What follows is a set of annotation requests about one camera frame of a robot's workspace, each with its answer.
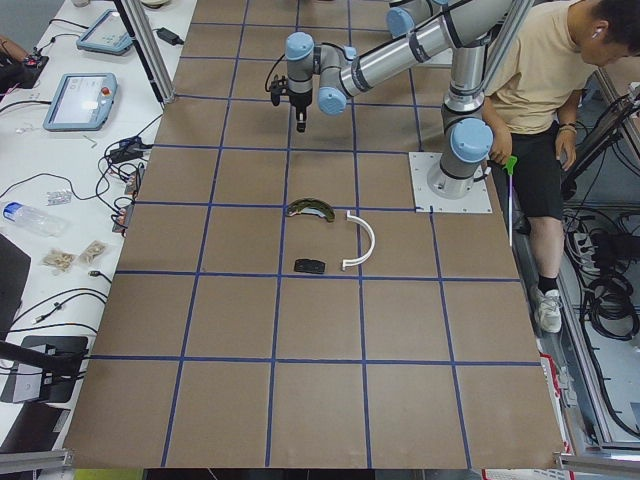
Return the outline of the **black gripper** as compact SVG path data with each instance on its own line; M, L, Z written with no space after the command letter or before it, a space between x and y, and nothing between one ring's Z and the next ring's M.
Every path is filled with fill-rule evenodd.
M273 106L278 106L282 97L289 98L289 102L295 110L296 130L299 133L304 133L306 131L307 109L313 101L312 78L296 80L292 77L275 75L266 85L266 91L270 94Z

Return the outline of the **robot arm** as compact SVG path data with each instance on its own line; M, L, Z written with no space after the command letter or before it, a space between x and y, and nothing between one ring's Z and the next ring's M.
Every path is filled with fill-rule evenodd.
M390 1L386 13L387 29L393 39L398 38L439 13L448 4L447 0Z
M446 147L427 185L457 200L471 190L476 169L488 157L494 135L482 118L485 91L531 7L529 1L443 1L430 13L415 1L396 2L388 13L392 39L363 54L294 32L283 54L287 73L266 80L265 90L274 105L289 99L303 132L312 103L339 115L349 99L450 50L451 77L441 107Z

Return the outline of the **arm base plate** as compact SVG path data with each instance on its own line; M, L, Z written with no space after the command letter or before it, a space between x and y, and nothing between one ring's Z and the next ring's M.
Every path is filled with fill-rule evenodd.
M409 170L415 210L419 213L492 214L481 165L468 179L448 177L439 152L410 152Z

